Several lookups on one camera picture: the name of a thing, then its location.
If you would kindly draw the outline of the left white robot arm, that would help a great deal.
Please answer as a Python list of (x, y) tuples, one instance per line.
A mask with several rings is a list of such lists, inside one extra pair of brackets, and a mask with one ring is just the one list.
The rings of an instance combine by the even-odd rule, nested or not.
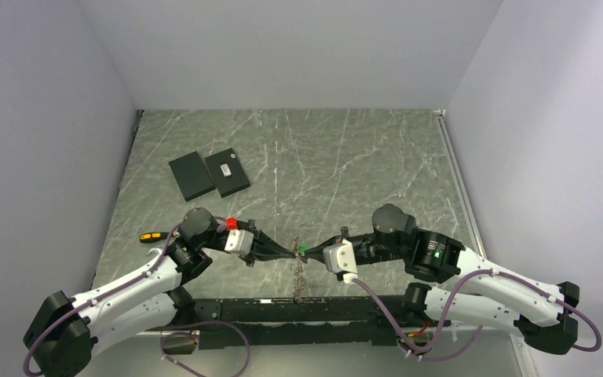
[(24, 374), (75, 376), (98, 353), (142, 331), (187, 328), (198, 316), (184, 285), (212, 264), (206, 249), (234, 254), (248, 266), (296, 256), (254, 221), (193, 208), (143, 266), (72, 297), (62, 291), (48, 296), (24, 335)]

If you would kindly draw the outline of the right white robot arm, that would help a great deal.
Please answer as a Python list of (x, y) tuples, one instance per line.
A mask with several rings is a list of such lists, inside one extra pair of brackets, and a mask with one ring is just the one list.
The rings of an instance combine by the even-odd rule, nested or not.
[(343, 229), (303, 255), (346, 284), (358, 280), (360, 265), (401, 260), (414, 282), (400, 312), (384, 312), (388, 322), (402, 328), (449, 320), (509, 332), (545, 353), (575, 348), (576, 284), (546, 284), (505, 269), (449, 236), (420, 229), (414, 216), (391, 203), (374, 211), (371, 224), (371, 233), (350, 236)]

